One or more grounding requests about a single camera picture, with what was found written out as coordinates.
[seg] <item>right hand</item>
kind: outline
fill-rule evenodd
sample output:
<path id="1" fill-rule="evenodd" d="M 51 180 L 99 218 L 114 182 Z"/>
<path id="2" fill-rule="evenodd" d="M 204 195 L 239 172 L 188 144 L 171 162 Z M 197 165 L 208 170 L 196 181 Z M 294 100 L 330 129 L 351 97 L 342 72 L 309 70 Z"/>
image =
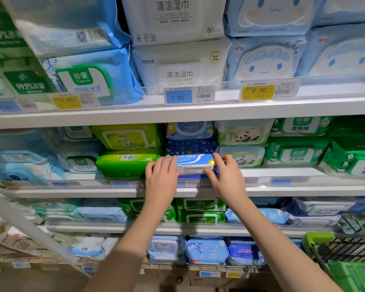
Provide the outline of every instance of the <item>right hand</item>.
<path id="1" fill-rule="evenodd" d="M 219 179 L 213 170 L 206 169 L 205 172 L 212 186 L 220 193 L 226 204 L 234 207 L 241 199 L 247 197 L 245 179 L 238 168 L 237 162 L 231 155 L 220 157 L 217 152 L 214 152 L 213 156 L 219 168 Z"/>

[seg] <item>cartoon face print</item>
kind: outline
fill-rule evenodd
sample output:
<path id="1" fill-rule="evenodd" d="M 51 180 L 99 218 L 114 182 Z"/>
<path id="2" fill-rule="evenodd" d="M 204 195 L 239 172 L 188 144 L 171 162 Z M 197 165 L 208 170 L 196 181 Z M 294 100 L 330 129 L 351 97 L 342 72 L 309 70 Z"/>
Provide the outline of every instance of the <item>cartoon face print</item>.
<path id="1" fill-rule="evenodd" d="M 237 140 L 235 142 L 248 142 L 256 141 L 261 136 L 261 130 L 259 127 L 252 127 L 246 132 L 241 132 L 238 134 Z"/>
<path id="2" fill-rule="evenodd" d="M 365 73 L 365 38 L 346 40 L 325 49 L 309 76 Z"/>
<path id="3" fill-rule="evenodd" d="M 336 13 L 338 11 L 365 12 L 365 0 L 327 0 L 325 13 Z"/>
<path id="4" fill-rule="evenodd" d="M 8 178 L 6 178 L 6 180 L 10 180 L 10 181 L 22 181 L 22 180 L 28 180 L 28 178 L 21 178 L 18 175 L 11 174 L 11 175 L 8 176 Z"/>
<path id="5" fill-rule="evenodd" d="M 235 159 L 238 165 L 250 165 L 256 160 L 254 155 L 239 156 Z"/>
<path id="6" fill-rule="evenodd" d="M 312 18 L 314 0 L 245 0 L 239 12 L 240 26 L 304 24 Z"/>
<path id="7" fill-rule="evenodd" d="M 290 78 L 293 73 L 293 51 L 280 45 L 266 45 L 242 56 L 234 80 Z"/>

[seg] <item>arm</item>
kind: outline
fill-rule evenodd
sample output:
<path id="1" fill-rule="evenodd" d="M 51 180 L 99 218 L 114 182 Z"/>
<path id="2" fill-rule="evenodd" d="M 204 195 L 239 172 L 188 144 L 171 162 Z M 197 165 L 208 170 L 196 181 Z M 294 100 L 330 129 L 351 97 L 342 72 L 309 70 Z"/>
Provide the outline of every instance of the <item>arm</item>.
<path id="1" fill-rule="evenodd" d="M 112 249 L 83 292 L 133 291 L 147 247 L 177 190 L 177 157 L 146 166 L 145 204 L 138 218 Z"/>
<path id="2" fill-rule="evenodd" d="M 219 179 L 206 170 L 214 188 L 239 217 L 262 252 L 284 291 L 341 292 L 342 290 L 302 250 L 273 225 L 248 198 L 245 180 L 230 155 L 214 153 Z"/>

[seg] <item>left hand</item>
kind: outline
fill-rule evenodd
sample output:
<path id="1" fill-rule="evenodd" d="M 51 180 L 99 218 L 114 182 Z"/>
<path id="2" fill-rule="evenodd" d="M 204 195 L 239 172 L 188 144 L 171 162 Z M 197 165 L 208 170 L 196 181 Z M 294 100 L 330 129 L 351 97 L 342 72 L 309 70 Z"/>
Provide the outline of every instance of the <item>left hand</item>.
<path id="1" fill-rule="evenodd" d="M 155 162 L 149 162 L 146 166 L 146 197 L 145 206 L 157 209 L 164 215 L 177 191 L 176 172 L 177 156 L 173 156 L 170 164 L 170 156 L 160 157 Z"/>

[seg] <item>hand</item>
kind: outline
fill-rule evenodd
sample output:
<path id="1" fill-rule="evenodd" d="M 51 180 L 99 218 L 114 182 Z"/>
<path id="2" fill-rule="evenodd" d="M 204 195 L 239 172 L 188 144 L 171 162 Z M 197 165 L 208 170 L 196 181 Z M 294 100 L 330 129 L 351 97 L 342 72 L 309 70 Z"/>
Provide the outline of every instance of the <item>hand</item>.
<path id="1" fill-rule="evenodd" d="M 226 204 L 234 208 L 234 205 L 237 205 L 241 199 L 247 197 L 245 179 L 231 155 L 220 157 L 217 152 L 214 152 L 213 156 L 219 168 L 219 179 L 213 170 L 206 169 L 205 172 L 212 186 L 220 193 Z"/>
<path id="2" fill-rule="evenodd" d="M 169 155 L 147 164 L 145 169 L 146 197 L 144 207 L 150 206 L 153 210 L 159 210 L 164 215 L 177 191 L 179 174 L 176 172 L 176 167 L 177 156 L 173 156 L 170 161 Z"/>

